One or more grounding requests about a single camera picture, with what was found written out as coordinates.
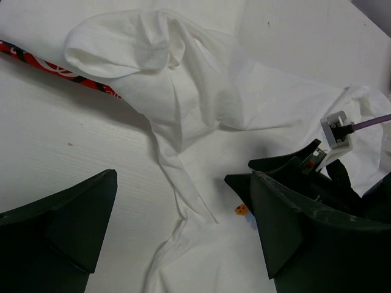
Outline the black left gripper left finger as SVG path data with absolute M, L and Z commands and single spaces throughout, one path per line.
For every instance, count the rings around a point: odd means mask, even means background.
M 1 213 L 1 292 L 84 292 L 116 194 L 109 169 Z

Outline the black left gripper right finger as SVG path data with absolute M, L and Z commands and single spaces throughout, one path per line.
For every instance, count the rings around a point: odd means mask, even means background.
M 260 172 L 250 195 L 277 292 L 390 291 L 390 225 L 330 208 Z

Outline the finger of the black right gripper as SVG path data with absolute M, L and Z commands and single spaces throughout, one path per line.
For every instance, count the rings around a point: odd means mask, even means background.
M 252 215 L 259 214 L 260 187 L 256 172 L 227 175 L 224 182 L 239 196 Z

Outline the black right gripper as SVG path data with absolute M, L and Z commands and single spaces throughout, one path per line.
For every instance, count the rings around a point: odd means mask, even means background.
M 313 201 L 356 217 L 364 216 L 361 197 L 351 187 L 345 166 L 336 160 L 326 167 L 327 175 L 316 171 L 316 164 L 307 157 L 321 144 L 313 140 L 304 148 L 283 156 L 266 157 L 249 161 L 255 171 L 270 172 L 285 165 L 293 158 L 293 190 Z

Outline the white printed t-shirt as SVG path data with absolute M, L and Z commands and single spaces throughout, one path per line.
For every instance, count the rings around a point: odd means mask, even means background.
M 150 122 L 183 221 L 153 259 L 145 292 L 274 292 L 253 223 L 224 182 L 251 159 L 322 138 L 320 120 L 390 113 L 364 86 L 339 89 L 266 67 L 232 36 L 170 10 L 126 10 L 72 29 L 65 60 Z

